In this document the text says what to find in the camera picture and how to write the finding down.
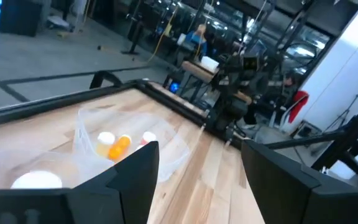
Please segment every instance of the yellow cable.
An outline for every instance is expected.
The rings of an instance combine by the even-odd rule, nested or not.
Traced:
[[[149,62],[154,58],[155,54],[157,53],[158,48],[160,47],[160,44],[161,44],[162,37],[164,37],[165,31],[167,31],[168,26],[171,24],[171,21],[172,21],[173,17],[175,16],[175,14],[177,13],[178,8],[179,8],[179,4],[176,6],[176,8],[175,8],[175,10],[174,10],[174,12],[173,12],[171,18],[170,18],[169,21],[168,21],[168,24],[167,24],[166,28],[165,28],[164,31],[161,33],[160,40],[158,40],[158,44],[157,44],[157,46],[155,47],[154,53],[153,53],[152,56],[147,60],[146,63],[149,63]]]

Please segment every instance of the wooden board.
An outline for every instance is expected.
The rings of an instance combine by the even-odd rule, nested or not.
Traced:
[[[240,152],[137,90],[0,125],[0,149],[72,152],[80,108],[153,113],[169,122],[187,143],[188,160],[168,181],[157,185],[149,223],[263,222],[246,182]]]

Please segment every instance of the white panel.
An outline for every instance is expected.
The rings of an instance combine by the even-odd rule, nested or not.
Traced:
[[[286,131],[303,119],[324,130],[349,106],[358,94],[358,15],[301,89],[310,98],[294,122],[285,125]],[[347,118],[357,113],[358,100]]]

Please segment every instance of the blue shirt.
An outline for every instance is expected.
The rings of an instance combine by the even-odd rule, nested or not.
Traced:
[[[206,51],[207,51],[207,43],[206,43],[206,41],[203,41],[202,39],[200,40],[200,38],[202,38],[202,37],[194,34],[194,31],[191,31],[186,35],[185,42],[195,43],[197,45],[197,47],[198,47],[198,44],[200,44],[200,42],[201,42],[201,45],[200,45],[201,50],[200,51],[203,55],[205,55]]]

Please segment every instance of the blue light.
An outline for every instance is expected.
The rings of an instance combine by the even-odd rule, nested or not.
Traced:
[[[178,89],[179,89],[179,83],[172,82],[171,85],[169,86],[169,91],[171,91],[172,93],[176,93]]]

